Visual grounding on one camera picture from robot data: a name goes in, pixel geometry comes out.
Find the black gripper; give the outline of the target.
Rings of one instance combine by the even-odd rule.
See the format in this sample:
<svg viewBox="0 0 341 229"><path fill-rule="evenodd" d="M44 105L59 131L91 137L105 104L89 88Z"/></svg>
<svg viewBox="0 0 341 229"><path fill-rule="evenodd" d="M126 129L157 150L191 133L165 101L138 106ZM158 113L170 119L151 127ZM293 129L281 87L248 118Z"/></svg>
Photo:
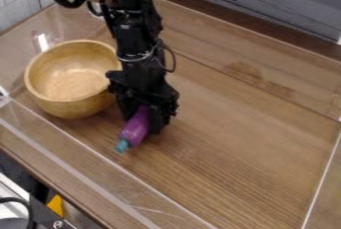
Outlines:
<svg viewBox="0 0 341 229"><path fill-rule="evenodd" d="M155 61L123 62L121 70L110 70L109 90L117 96L125 120L135 114L139 105L150 107L150 133L161 133L177 114L179 92L166 80L167 71Z"/></svg>

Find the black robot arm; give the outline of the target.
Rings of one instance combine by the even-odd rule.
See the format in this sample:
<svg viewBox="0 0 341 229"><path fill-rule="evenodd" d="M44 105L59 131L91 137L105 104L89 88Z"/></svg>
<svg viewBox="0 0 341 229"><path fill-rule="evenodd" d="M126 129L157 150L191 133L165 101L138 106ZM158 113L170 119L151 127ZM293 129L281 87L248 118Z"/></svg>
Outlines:
<svg viewBox="0 0 341 229"><path fill-rule="evenodd" d="M167 74L175 70L166 59L173 50L161 39L163 18L154 0L54 1L70 9L87 6L105 19L122 64L106 73L109 90L126 118L134 116L138 107L150 109L150 132L161 132L177 115L179 93L167 83Z"/></svg>

